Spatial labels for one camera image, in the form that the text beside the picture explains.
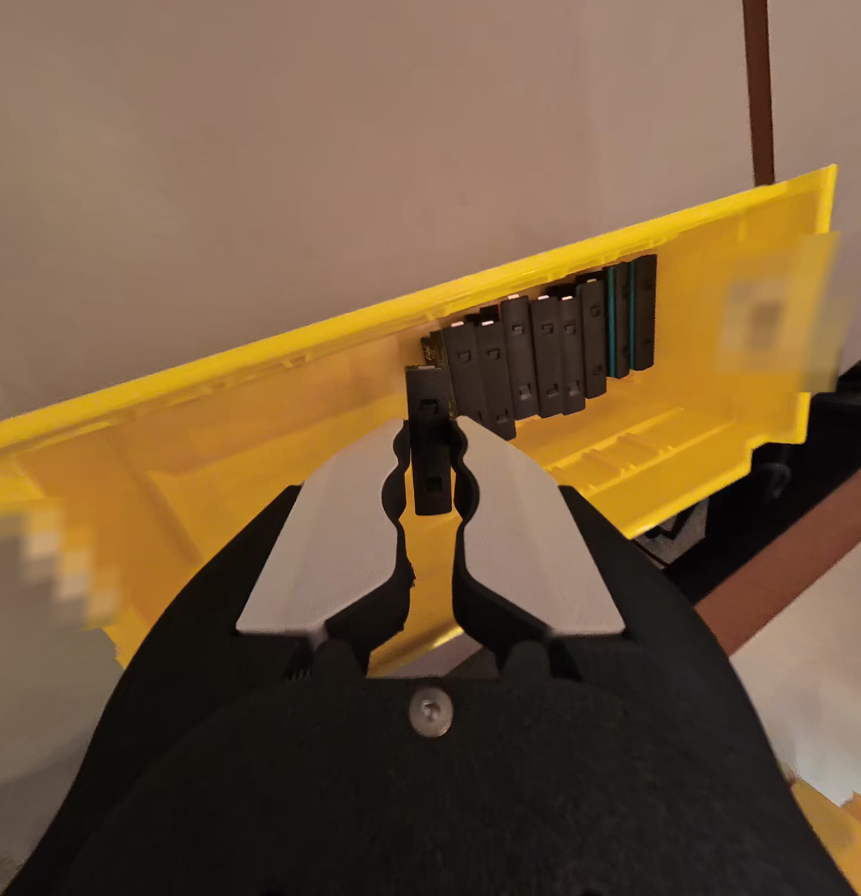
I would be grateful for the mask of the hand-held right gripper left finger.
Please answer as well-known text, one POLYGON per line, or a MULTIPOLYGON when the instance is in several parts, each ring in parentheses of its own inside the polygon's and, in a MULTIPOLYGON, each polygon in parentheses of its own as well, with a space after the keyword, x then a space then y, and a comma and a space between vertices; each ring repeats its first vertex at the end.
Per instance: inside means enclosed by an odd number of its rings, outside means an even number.
POLYGON ((313 650, 349 646, 362 669, 400 633, 414 567, 401 517, 409 424, 391 419, 335 454, 300 487, 238 617, 243 635, 280 635, 313 650))

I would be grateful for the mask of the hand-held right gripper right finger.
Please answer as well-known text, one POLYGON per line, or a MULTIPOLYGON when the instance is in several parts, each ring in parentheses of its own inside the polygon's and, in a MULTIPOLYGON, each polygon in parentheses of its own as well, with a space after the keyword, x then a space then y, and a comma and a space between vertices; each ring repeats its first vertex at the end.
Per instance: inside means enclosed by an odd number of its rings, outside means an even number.
POLYGON ((556 480, 469 417, 451 426, 452 609, 504 664, 514 646, 618 637, 618 610, 556 480))

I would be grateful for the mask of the yellow plastic bin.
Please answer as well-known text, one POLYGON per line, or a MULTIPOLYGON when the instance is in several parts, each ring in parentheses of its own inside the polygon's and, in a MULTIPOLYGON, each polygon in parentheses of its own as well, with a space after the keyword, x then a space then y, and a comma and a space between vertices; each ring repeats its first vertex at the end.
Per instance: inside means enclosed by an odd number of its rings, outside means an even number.
POLYGON ((799 778, 792 780, 791 790, 818 839, 861 895, 861 795, 854 792, 837 805, 799 778))
POLYGON ((85 622, 128 666, 284 488, 405 417, 425 332, 653 252, 653 367, 516 438, 633 539, 746 475, 757 447, 805 440, 837 178, 830 165, 2 420, 0 520, 56 549, 85 622))

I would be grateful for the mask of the black battery blue rim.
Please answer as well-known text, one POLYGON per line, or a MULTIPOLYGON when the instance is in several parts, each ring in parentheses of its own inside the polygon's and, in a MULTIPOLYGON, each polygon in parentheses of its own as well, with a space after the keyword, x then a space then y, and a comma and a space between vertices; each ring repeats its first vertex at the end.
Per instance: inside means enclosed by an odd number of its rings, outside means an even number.
POLYGON ((404 379, 415 513, 447 514, 452 510, 449 375, 435 365, 408 365, 404 379))

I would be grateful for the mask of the row of black batteries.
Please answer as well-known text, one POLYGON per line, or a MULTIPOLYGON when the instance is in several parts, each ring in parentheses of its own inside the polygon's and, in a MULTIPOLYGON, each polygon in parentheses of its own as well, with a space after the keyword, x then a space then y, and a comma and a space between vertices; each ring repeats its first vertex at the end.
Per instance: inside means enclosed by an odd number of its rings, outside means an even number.
POLYGON ((473 420, 515 439, 524 420, 574 415, 609 381, 653 367, 658 256, 644 254, 514 293, 421 339, 406 368, 411 415, 473 420))

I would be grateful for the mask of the wooden edged table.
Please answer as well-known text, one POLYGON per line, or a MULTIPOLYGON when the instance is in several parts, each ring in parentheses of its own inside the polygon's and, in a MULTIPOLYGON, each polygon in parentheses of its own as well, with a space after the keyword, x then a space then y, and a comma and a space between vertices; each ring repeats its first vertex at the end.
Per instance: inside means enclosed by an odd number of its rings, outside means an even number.
POLYGON ((697 610, 786 769, 861 797, 861 469, 697 610))

